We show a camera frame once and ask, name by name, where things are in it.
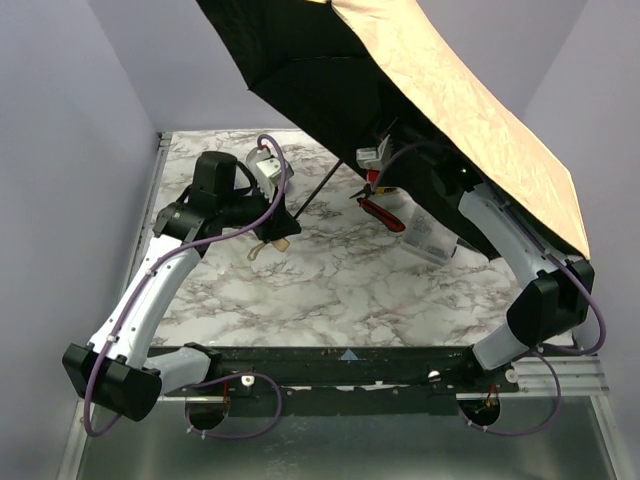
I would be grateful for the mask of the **beige umbrella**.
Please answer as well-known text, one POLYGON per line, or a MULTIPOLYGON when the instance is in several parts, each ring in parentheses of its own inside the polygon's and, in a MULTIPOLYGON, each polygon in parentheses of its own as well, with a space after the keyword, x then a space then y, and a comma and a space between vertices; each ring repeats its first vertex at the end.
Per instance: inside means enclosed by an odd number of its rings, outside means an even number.
POLYGON ((489 258, 458 209, 489 178, 554 247, 589 255, 571 174, 415 1, 203 1, 248 89, 347 165, 389 138, 383 182, 489 258))

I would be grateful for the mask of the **purple umbrella case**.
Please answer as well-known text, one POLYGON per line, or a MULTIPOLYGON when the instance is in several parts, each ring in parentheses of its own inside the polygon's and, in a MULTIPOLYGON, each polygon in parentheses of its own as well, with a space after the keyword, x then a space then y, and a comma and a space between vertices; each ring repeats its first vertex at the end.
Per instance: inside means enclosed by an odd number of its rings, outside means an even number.
POLYGON ((253 175, 256 175, 256 172, 258 171, 257 164, 271 158, 272 154, 268 148, 256 147, 246 156, 245 165, 253 175))

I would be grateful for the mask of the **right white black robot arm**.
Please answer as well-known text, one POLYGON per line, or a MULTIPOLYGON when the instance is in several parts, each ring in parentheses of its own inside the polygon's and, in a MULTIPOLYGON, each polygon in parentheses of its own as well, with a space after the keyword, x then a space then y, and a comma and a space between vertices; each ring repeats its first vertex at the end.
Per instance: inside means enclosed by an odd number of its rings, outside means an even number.
POLYGON ((453 188, 461 191, 459 213, 484 234, 521 287, 504 322, 465 351, 459 375, 473 382, 581 325, 595 272, 583 256, 553 246, 536 219, 477 168, 448 168, 444 190, 453 188))

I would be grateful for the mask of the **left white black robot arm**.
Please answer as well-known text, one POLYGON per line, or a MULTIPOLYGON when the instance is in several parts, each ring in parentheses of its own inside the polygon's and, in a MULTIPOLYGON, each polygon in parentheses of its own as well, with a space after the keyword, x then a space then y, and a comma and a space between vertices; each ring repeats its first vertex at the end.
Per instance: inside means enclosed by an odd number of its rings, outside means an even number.
POLYGON ((292 175, 289 162, 264 146, 244 162, 219 151, 198 157, 191 184, 158 213, 142 264, 114 311, 86 345, 70 344, 63 354, 79 397, 140 421, 162 394, 219 372, 220 355, 209 347, 188 344, 151 360, 151 342, 177 290, 225 229, 252 231, 264 244, 300 233, 285 206, 292 175))

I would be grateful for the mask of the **clear plastic box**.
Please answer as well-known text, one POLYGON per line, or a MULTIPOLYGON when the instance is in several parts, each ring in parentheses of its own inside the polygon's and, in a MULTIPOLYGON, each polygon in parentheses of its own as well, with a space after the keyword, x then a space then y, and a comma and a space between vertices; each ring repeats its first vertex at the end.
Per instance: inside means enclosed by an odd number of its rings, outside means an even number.
POLYGON ((457 250, 458 236, 416 206, 407 224, 400 246, 430 263, 444 266, 457 250))

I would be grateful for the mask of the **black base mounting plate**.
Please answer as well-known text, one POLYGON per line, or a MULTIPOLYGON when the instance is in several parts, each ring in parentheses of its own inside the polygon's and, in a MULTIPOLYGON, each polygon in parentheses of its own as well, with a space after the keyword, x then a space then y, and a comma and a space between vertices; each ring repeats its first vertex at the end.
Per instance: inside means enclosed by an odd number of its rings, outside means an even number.
POLYGON ((518 391, 512 365, 473 367, 464 347, 221 347, 218 376, 251 375, 225 385, 169 393, 202 412, 229 402, 235 417, 427 413, 449 416, 459 398, 518 391))

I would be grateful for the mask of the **yellow handled pliers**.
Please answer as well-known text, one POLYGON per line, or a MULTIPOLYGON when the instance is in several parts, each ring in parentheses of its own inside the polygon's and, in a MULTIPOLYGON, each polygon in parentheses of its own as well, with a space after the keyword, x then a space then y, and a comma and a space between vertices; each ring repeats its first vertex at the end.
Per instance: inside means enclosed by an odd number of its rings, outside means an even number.
POLYGON ((398 191, 399 189, 396 187, 377 187, 376 189, 373 189, 371 184, 366 184, 362 189, 351 195, 350 199, 362 200, 368 199, 372 196, 391 195, 398 191))

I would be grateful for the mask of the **aluminium frame rail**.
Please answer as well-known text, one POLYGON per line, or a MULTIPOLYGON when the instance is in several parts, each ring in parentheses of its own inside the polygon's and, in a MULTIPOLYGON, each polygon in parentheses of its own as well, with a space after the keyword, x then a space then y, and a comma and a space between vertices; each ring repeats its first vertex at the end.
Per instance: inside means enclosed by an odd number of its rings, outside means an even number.
MULTIPOLYGON (((547 361, 551 364, 560 384, 562 398, 602 396, 609 392, 600 362, 596 357, 551 357, 547 361)), ((543 362, 526 358, 509 367, 506 373, 497 375, 497 380, 489 381, 488 386, 462 389, 453 383, 442 381, 431 383, 425 388, 435 394, 454 395, 457 400, 476 400, 486 398, 491 385, 495 385, 494 392, 500 399, 516 397, 554 397, 556 382, 553 372, 543 362)), ((407 383, 385 383, 382 380, 369 385, 348 386, 286 386, 281 387, 283 396, 292 397, 297 393, 364 393, 384 392, 399 395, 408 393, 410 385, 407 383)), ((191 402, 220 402, 222 393, 204 393, 182 388, 181 390, 163 395, 159 401, 191 401, 191 402)))

